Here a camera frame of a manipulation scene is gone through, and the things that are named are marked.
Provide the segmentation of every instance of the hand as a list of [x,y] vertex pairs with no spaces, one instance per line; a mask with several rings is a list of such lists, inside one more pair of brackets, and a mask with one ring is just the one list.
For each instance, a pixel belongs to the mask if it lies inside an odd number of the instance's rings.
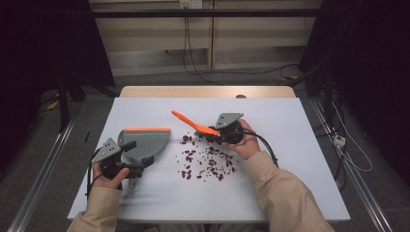
[[[247,130],[254,132],[245,120],[238,119],[238,122],[241,124],[242,128],[244,128],[244,132],[246,132]],[[245,160],[260,152],[257,137],[250,134],[245,134],[242,141],[238,144],[222,143],[222,145],[232,150],[233,152],[236,152],[240,157],[242,157]]]
[[94,187],[104,187],[110,189],[117,189],[121,182],[126,179],[127,175],[130,173],[128,168],[123,168],[115,177],[114,179],[110,180],[105,178],[102,175],[102,170],[100,169],[99,163],[93,164],[93,176],[94,178],[98,177],[94,180],[93,186]]

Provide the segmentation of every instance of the orange handle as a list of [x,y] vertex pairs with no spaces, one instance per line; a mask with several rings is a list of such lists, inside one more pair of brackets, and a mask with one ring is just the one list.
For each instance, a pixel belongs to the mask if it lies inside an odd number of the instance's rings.
[[210,129],[210,128],[202,126],[202,125],[197,125],[196,123],[194,123],[189,118],[182,115],[181,113],[177,112],[176,110],[172,110],[171,113],[173,115],[175,115],[175,117],[177,117],[181,121],[183,121],[184,123],[186,123],[186,124],[190,125],[191,127],[193,127],[196,131],[199,131],[199,132],[202,132],[202,133],[210,133],[210,134],[213,134],[213,135],[216,135],[216,136],[220,135],[219,131]]

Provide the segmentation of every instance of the white cable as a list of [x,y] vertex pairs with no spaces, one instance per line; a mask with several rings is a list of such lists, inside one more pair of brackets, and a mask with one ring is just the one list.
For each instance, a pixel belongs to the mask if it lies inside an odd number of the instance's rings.
[[340,116],[340,114],[338,113],[338,110],[337,110],[336,105],[335,105],[333,102],[332,102],[332,105],[333,105],[333,107],[334,107],[335,110],[336,110],[338,119],[340,120],[341,125],[343,126],[344,130],[346,131],[346,134],[350,137],[350,139],[352,139],[353,143],[362,151],[363,155],[365,155],[365,157],[366,157],[368,163],[370,164],[370,168],[369,168],[369,169],[363,169],[363,168],[357,166],[357,165],[353,162],[353,160],[351,160],[351,159],[348,158],[346,155],[344,155],[343,152],[341,152],[341,154],[342,154],[342,155],[346,158],[346,160],[347,160],[348,162],[350,162],[350,164],[352,164],[356,169],[361,170],[361,171],[364,171],[364,172],[371,171],[371,169],[373,169],[373,164],[371,163],[370,159],[368,158],[366,152],[363,151],[363,149],[359,146],[359,144],[358,144],[358,143],[353,139],[353,137],[350,135],[349,131],[347,131],[347,128],[346,128],[346,126],[344,126],[343,120],[341,119],[341,116]]

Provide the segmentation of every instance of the beige sleeve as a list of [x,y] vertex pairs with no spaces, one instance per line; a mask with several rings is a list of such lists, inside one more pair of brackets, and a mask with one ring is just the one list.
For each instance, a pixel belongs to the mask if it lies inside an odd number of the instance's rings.
[[80,212],[67,231],[115,231],[121,191],[92,187],[85,212]]
[[292,173],[278,169],[268,154],[253,155],[244,168],[256,189],[259,206],[269,219],[271,231],[334,231],[308,187]]

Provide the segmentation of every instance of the person's left hand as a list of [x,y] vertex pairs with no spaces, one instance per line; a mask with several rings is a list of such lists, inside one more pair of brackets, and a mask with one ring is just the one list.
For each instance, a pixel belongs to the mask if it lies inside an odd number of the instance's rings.
[[126,179],[127,175],[129,174],[130,170],[128,168],[123,168],[115,177],[114,179],[110,180],[105,178],[102,175],[102,170],[100,169],[99,163],[93,164],[93,176],[94,178],[98,177],[94,180],[93,187],[104,187],[110,189],[117,189],[121,182]]

